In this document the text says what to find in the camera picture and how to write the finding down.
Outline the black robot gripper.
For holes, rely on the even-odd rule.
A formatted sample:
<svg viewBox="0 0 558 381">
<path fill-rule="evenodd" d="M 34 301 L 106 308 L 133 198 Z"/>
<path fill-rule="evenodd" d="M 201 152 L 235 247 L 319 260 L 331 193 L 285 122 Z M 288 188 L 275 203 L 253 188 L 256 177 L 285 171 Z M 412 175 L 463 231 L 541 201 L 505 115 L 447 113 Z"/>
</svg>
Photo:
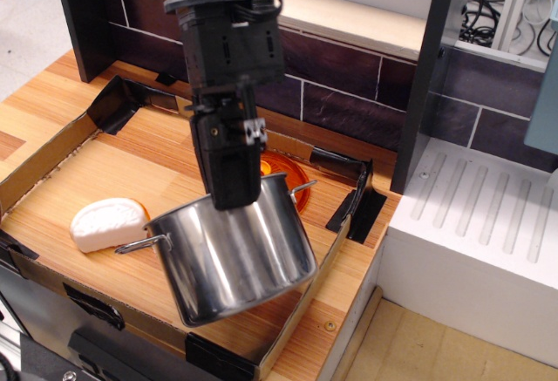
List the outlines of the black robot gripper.
<svg viewBox="0 0 558 381">
<path fill-rule="evenodd" d="M 193 93 L 194 150 L 214 207 L 247 206 L 261 192 L 265 121 L 255 88 L 282 80 L 282 0 L 166 0 L 180 26 Z"/>
</svg>

